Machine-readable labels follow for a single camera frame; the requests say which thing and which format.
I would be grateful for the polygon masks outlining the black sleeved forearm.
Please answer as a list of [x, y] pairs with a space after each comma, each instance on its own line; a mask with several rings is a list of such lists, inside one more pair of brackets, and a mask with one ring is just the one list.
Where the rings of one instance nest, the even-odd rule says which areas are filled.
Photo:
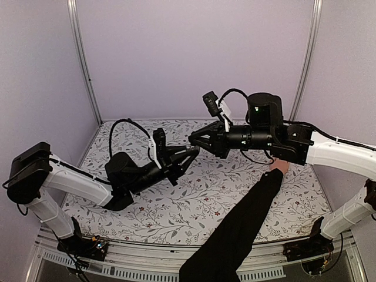
[[237, 269], [251, 252], [283, 177], [278, 169], [264, 173], [181, 266], [179, 280], [239, 281]]

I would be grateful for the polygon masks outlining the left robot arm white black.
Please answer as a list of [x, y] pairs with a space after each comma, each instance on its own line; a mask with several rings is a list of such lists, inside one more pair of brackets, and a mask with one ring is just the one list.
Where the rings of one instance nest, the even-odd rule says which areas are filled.
[[105, 164], [106, 179], [65, 163], [40, 142], [14, 158], [8, 180], [3, 183], [8, 199], [31, 210], [75, 255], [87, 250], [74, 219], [59, 207], [48, 188], [75, 194], [110, 211], [121, 211], [133, 196], [167, 179], [171, 185], [188, 170], [198, 156], [197, 146], [167, 146], [163, 129], [149, 139], [153, 160], [138, 166], [126, 152], [118, 152]]

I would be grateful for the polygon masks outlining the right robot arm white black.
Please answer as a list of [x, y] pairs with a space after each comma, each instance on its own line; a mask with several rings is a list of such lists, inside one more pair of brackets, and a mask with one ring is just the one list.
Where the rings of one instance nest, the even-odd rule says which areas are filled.
[[320, 165], [362, 175], [364, 187], [336, 211], [315, 221], [304, 243], [308, 256], [325, 249], [327, 240], [375, 213], [375, 148], [331, 136], [307, 122], [285, 121], [281, 98], [270, 93], [248, 95], [245, 125], [233, 125], [230, 111], [213, 92], [203, 96], [219, 119], [189, 136], [192, 145], [225, 159], [230, 150], [265, 150], [298, 165]]

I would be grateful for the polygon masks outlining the person's bare hand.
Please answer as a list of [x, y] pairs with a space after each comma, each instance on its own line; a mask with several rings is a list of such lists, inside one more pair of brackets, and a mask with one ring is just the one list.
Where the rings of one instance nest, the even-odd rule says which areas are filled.
[[273, 163], [270, 165], [270, 171], [277, 169], [277, 170], [281, 171], [282, 174], [286, 174], [289, 167], [290, 167], [289, 162], [287, 162], [285, 160], [278, 159], [278, 158], [274, 158]]

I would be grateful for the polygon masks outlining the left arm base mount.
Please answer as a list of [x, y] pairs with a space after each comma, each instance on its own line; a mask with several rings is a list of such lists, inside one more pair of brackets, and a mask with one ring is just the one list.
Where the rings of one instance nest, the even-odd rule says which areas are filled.
[[73, 235], [66, 239], [58, 238], [58, 250], [77, 257], [104, 261], [108, 252], [108, 241], [99, 235], [89, 239], [82, 237], [78, 221], [74, 217], [71, 219]]

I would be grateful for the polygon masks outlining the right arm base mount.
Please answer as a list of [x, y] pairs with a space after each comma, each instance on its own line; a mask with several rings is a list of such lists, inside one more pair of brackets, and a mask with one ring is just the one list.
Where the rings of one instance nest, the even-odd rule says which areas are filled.
[[[317, 219], [311, 229], [307, 239], [286, 243], [283, 245], [283, 255], [288, 262], [308, 259], [310, 257], [328, 254], [331, 257], [334, 250], [333, 240], [323, 237], [321, 233], [321, 223], [323, 217]], [[329, 262], [328, 258], [318, 258], [306, 261], [302, 264], [303, 270], [312, 276], [322, 274]]]

